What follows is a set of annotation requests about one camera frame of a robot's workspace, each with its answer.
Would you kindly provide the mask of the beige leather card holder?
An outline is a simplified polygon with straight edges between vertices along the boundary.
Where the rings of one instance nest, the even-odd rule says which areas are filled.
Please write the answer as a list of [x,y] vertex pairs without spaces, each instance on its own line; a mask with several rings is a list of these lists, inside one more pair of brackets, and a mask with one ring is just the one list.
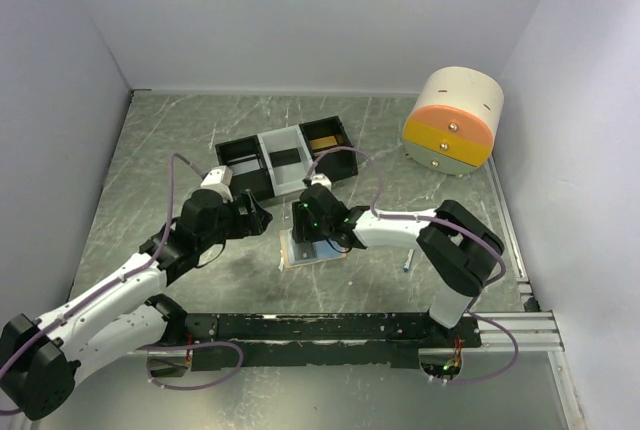
[[292,230],[279,232],[281,261],[279,269],[292,269],[313,265],[325,261],[341,259],[346,256],[346,250],[337,246],[333,241],[296,243]]

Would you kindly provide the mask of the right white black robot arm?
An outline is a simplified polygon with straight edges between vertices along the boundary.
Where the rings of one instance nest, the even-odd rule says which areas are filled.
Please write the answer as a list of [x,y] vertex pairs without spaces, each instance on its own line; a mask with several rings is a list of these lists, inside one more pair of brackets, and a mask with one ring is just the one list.
[[301,193],[292,211],[296,243],[327,242],[339,252],[372,247],[422,252],[441,279],[424,324],[425,338],[435,347],[457,338],[463,314],[486,286],[506,273],[502,240],[454,200],[417,212],[349,208],[314,184]]

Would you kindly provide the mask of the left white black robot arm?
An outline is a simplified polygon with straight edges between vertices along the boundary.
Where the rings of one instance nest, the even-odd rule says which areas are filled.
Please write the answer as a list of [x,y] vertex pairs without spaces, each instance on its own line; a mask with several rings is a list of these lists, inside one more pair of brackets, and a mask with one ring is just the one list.
[[39,420],[81,380],[146,346],[187,340],[187,313],[165,289],[229,240],[263,234],[272,215],[249,190],[225,201],[199,189],[124,264],[68,303],[36,319],[19,314],[1,331],[1,389],[16,412]]

